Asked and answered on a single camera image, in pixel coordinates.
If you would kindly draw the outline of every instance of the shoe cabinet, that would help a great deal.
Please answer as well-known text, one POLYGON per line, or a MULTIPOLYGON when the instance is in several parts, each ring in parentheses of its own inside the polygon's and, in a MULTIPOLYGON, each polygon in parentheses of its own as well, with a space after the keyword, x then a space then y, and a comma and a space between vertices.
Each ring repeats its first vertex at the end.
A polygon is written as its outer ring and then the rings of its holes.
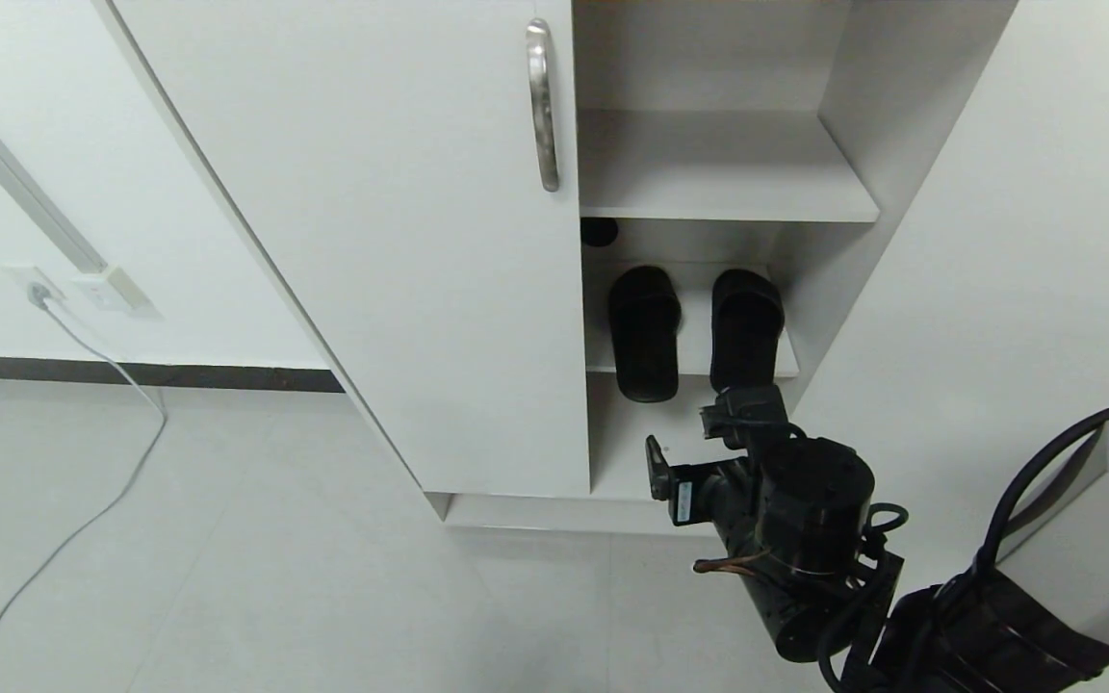
POLYGON ((746 267, 782 288, 797 417, 1013 4, 120 0, 105 16, 445 522, 665 532, 643 438, 673 463, 726 455, 696 416, 712 282, 746 267), (619 237, 581 244, 582 216, 619 237), (622 398, 604 317, 641 264, 682 304, 679 390, 660 404, 622 398))

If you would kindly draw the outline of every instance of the black slide sandal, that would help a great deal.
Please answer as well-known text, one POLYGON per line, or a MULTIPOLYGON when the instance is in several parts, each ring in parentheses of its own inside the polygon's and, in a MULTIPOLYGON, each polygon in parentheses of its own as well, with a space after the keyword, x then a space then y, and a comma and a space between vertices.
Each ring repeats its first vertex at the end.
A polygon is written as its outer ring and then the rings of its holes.
POLYGON ((782 294, 773 282, 747 271, 722 273, 712 285, 712 388, 771 385, 783 327, 782 294))
POLYGON ((664 402, 679 390, 682 307, 660 267, 633 267, 610 288, 610 340, 619 390, 634 402, 664 402))

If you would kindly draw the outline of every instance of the black cable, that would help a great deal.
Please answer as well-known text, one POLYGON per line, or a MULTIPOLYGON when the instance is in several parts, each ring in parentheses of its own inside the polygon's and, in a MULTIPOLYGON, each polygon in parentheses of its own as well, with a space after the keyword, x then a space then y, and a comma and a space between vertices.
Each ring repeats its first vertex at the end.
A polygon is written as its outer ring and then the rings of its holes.
POLYGON ((775 428, 795 435, 795 438, 806 438, 806 431, 788 421, 747 419, 743 417, 713 416, 714 425, 732 426, 735 428, 775 428))
POLYGON ((1034 479, 1050 466, 1056 457, 1059 457, 1065 450, 1072 447, 1075 442, 1092 434, 1092 431, 1103 426, 1107 421, 1109 421, 1109 407, 1077 421, 1076 425, 1069 427, 1064 434, 1057 435, 1050 442, 1044 445, 1038 453, 1035 453, 1028 462, 1025 462, 1025 468, 1021 468, 1011 482, 1008 483, 1008 488, 1005 488, 1004 496, 1000 497, 995 513, 990 516, 990 526, 987 528, 986 539, 981 541, 981 548, 978 549, 977 557, 974 558, 974 573, 981 574, 994 569, 996 557, 999 553, 999 543, 1004 540, 1005 528, 1008 527, 1008 519, 1011 518, 1013 510, 1017 508, 1020 497, 1025 496, 1025 491, 1028 490, 1034 479))
POLYGON ((867 510, 866 527, 864 528, 863 532, 864 534, 866 534, 866 532, 871 530, 871 531, 878 531, 881 534, 887 534, 887 532, 899 528, 901 526, 903 526, 903 523, 906 523, 907 521, 909 521, 909 510, 907 510, 906 508, 902 508, 902 506, 898 506, 896 503, 872 503, 872 508, 867 510), (894 516, 897 517, 891 519, 891 521, 885 521, 876 523, 876 526, 872 526, 872 519, 875 519, 875 516, 877 516, 878 513, 893 513, 894 516))
POLYGON ((815 663, 820 665, 820 674, 824 676, 824 683, 828 685, 828 689, 833 690, 833 693, 851 692, 845 689, 845 684, 842 683, 841 679, 837 679, 836 672, 833 671, 833 662, 830 659, 832 654, 828 653, 828 650, 832 649, 833 640, 835 640, 837 632, 845 628, 845 624, 854 618, 854 614, 884 587, 885 580, 882 579, 882 575, 884 575, 887 568, 888 552, 884 550, 884 544, 881 543, 879 560, 876 561, 872 579, 868 580, 863 589, 858 589, 857 594, 854 595, 854 600, 851 600, 849 604, 846 604, 845 609, 842 609, 836 614, 836 618, 833 618, 828 622, 828 625, 824 626, 824 632, 821 632, 820 640, 815 641, 815 663))
POLYGON ((1005 537, 1029 526, 1031 521, 1042 517, 1047 510, 1064 499, 1065 492, 1068 492, 1076 479, 1081 477, 1081 470, 1086 466, 1086 461, 1090 459, 1090 452, 1095 450, 1097 441, 1098 435, 1095 431, 1089 440, 1082 442, 1081 447, 1077 448, 1072 456, 1069 456, 1069 460, 1064 462, 1064 468, 1055 473, 1055 478, 1051 479, 1050 483, 1047 483, 1047 488, 1044 488, 1042 492, 1039 492, 1038 498, 1030 500, 1029 505, 1021 508, 1019 513, 1008 518, 1008 527, 1004 528, 1005 537))
POLYGON ((1048 505, 1054 505, 1054 500, 1059 499, 1081 470, 1083 452, 1086 451, 1078 451, 1081 453, 1079 453, 1077 460, 1069 459, 1065 465, 1065 469, 1060 470, 1060 473, 1048 485, 1047 490, 1035 499, 1028 508, 1021 510, 1020 514, 1013 517, 1014 510, 1017 509, 1017 503, 1019 503, 1021 496, 1025 496, 1025 491, 1029 490, 1029 486, 1034 483, 1034 479, 1038 478, 1038 475, 1048 468, 1057 457, 1069 450, 1072 445, 1082 438, 1086 438, 1087 435, 1095 434, 1107 421, 1109 421, 1109 407, 1075 422, 1074 426, 1061 431, 1050 442, 1044 445, 1042 449, 1036 452, 1034 457, 1030 457, 1030 460, 1025 462, 1025 466, 1017 472, 1017 476, 1008 483, 1008 488, 1005 488, 1004 496, 1000 497, 995 512, 990 516, 990 524, 987 527, 986 538, 981 541, 981 548, 978 548, 978 552, 974 556, 973 569, 959 574, 954 580, 949 580, 949 583, 944 584, 940 591, 937 592, 936 598, 934 598, 932 613, 928 614, 927 622, 923 623, 916 632, 915 639, 910 641, 909 659, 906 659, 906 665, 902 667, 894 692, 905 693, 913 683, 913 676, 915 676, 916 669, 918 667, 918 660, 922 659, 923 650, 927 648, 927 641, 932 636, 933 622, 934 618, 936 618, 938 605, 950 604, 950 602, 954 602, 956 598, 974 585, 974 580, 977 580, 978 575, 995 569, 996 558, 999 556, 999 543, 1003 542, 1004 537, 1034 521, 1035 518, 1047 511, 1048 505))

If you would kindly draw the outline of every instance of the electrical outlet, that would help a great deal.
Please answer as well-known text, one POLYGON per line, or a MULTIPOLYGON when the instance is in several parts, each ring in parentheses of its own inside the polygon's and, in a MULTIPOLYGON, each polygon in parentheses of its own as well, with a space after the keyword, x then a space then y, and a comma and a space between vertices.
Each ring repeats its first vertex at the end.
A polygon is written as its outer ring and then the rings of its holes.
POLYGON ((40 284, 49 289, 50 298, 53 298, 54 302, 61 302, 62 298, 65 298, 62 292, 58 289, 58 286, 52 281, 49 281, 49 277, 40 271, 40 267, 34 265, 3 265, 3 272, 11 277, 11 281, 19 285, 19 288, 28 291, 28 286, 40 284))
POLYGON ((101 274, 81 274, 71 279, 71 284, 101 310, 129 313, 149 304, 149 297, 118 265, 101 274))

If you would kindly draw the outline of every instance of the metal handle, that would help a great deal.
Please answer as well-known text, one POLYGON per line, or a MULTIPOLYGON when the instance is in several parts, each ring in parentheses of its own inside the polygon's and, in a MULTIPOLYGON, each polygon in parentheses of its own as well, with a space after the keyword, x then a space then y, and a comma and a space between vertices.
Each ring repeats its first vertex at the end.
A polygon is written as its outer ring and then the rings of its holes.
POLYGON ((546 57, 551 51, 551 28, 541 19, 533 19, 525 28, 525 42, 529 44, 529 95, 533 102, 537 170, 542 175, 542 187, 554 193, 558 190, 558 159, 554 157, 550 71, 546 67, 546 57))

